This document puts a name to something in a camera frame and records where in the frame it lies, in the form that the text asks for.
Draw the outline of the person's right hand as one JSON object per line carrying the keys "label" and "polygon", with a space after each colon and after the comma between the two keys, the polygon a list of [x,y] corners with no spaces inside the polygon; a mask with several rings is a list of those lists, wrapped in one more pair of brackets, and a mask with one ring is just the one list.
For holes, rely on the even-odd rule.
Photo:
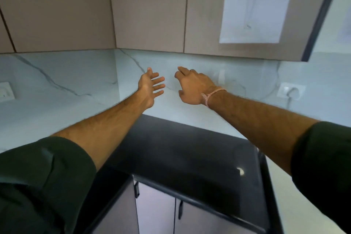
{"label": "person's right hand", "polygon": [[220,87],[215,85],[207,75],[198,73],[194,69],[190,71],[191,74],[188,76],[178,76],[178,71],[174,75],[181,85],[181,90],[184,90],[187,94],[187,102],[184,103],[190,105],[205,105],[206,98],[204,98],[204,96],[208,96],[220,89]]}

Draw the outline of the person's left hand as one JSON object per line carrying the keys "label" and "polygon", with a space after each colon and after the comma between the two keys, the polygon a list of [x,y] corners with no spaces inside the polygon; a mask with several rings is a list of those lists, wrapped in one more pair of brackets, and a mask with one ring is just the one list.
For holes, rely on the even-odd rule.
{"label": "person's left hand", "polygon": [[148,78],[145,73],[139,79],[137,91],[144,110],[149,109],[154,105],[155,99],[152,98],[152,94],[159,90],[164,90],[166,87],[164,81],[159,84],[152,84],[153,79],[160,77],[158,72],[153,72],[152,78]]}

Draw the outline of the person's left forearm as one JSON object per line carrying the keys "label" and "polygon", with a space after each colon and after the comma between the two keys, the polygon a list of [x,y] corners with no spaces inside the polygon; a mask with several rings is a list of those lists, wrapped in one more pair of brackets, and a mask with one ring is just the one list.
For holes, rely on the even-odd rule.
{"label": "person's left forearm", "polygon": [[138,89],[112,108],[77,122],[51,136],[76,143],[89,155],[96,169],[99,170],[142,113],[151,108],[153,104],[152,90]]}

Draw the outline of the person's right forearm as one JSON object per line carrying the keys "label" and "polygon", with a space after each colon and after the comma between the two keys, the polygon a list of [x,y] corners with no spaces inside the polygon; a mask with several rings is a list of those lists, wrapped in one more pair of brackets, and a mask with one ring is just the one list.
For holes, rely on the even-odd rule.
{"label": "person's right forearm", "polygon": [[221,88],[209,94],[206,104],[289,175],[298,139],[320,122]]}

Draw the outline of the white paper sheet with drawing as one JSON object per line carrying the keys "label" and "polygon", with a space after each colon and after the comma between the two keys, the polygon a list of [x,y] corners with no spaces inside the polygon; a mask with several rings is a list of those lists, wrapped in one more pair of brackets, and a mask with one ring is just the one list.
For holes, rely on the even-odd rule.
{"label": "white paper sheet with drawing", "polygon": [[220,44],[278,44],[290,0],[224,0]]}

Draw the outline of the grey base cabinet door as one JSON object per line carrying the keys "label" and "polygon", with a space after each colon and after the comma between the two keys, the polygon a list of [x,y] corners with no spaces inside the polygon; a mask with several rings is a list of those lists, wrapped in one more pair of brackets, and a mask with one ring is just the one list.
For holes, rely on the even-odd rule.
{"label": "grey base cabinet door", "polygon": [[176,199],[138,182],[139,234],[174,234]]}
{"label": "grey base cabinet door", "polygon": [[92,234],[139,234],[134,181],[129,179],[103,213]]}
{"label": "grey base cabinet door", "polygon": [[180,201],[176,199],[174,234],[256,234],[185,202],[182,218],[178,220]]}

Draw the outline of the dark green left sleeve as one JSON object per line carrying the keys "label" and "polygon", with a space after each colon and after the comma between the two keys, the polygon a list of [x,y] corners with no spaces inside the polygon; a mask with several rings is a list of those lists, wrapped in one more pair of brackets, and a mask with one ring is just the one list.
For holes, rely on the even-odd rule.
{"label": "dark green left sleeve", "polygon": [[0,153],[0,234],[73,234],[96,173],[85,150],[60,137]]}

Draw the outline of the dark green sleeve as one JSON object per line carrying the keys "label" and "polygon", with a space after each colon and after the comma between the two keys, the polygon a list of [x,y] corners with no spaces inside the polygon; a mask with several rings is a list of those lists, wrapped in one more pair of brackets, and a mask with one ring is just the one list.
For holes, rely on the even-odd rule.
{"label": "dark green sleeve", "polygon": [[351,234],[351,127],[318,122],[297,141],[291,159],[296,188]]}
{"label": "dark green sleeve", "polygon": [[60,137],[0,153],[0,234],[73,234],[96,173],[85,150]]}

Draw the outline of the dark green right sleeve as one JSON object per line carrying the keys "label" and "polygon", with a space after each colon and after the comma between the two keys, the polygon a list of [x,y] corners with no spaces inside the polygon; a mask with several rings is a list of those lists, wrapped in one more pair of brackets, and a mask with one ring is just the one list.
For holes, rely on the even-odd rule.
{"label": "dark green right sleeve", "polygon": [[318,122],[297,141],[291,159],[296,188],[351,234],[351,127]]}

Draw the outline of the beige wall cabinet door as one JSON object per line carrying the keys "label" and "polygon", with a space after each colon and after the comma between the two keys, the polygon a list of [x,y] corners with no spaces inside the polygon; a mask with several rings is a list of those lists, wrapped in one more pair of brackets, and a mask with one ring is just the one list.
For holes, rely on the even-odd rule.
{"label": "beige wall cabinet door", "polygon": [[290,0],[278,44],[220,44],[224,0],[187,0],[185,53],[300,62],[323,0]]}
{"label": "beige wall cabinet door", "polygon": [[0,8],[0,54],[15,53],[14,45],[11,41],[11,36]]}
{"label": "beige wall cabinet door", "polygon": [[111,0],[0,0],[16,52],[115,49]]}
{"label": "beige wall cabinet door", "polygon": [[111,0],[116,47],[184,51],[187,0]]}

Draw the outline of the white wall socket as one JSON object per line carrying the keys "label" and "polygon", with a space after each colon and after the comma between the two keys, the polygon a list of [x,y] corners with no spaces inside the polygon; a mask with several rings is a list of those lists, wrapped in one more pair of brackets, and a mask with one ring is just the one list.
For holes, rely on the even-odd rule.
{"label": "white wall socket", "polygon": [[305,85],[282,82],[278,88],[277,97],[298,101],[306,90]]}
{"label": "white wall socket", "polygon": [[15,100],[14,92],[9,82],[0,82],[0,103]]}

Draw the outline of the dark wall cabinet side panel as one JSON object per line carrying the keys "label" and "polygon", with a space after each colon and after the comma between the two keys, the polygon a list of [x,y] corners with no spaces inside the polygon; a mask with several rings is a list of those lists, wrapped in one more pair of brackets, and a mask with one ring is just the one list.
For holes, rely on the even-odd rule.
{"label": "dark wall cabinet side panel", "polygon": [[323,0],[322,5],[319,9],[317,18],[315,20],[313,29],[311,31],[311,34],[310,34],[309,39],[307,41],[306,47],[305,47],[304,52],[302,54],[301,62],[308,62],[309,61],[309,59],[312,55],[314,46],[318,40],[319,33],[322,29],[324,20],[326,19],[326,16],[327,16],[327,13],[329,11],[329,8],[331,6],[332,1],[333,0]]}

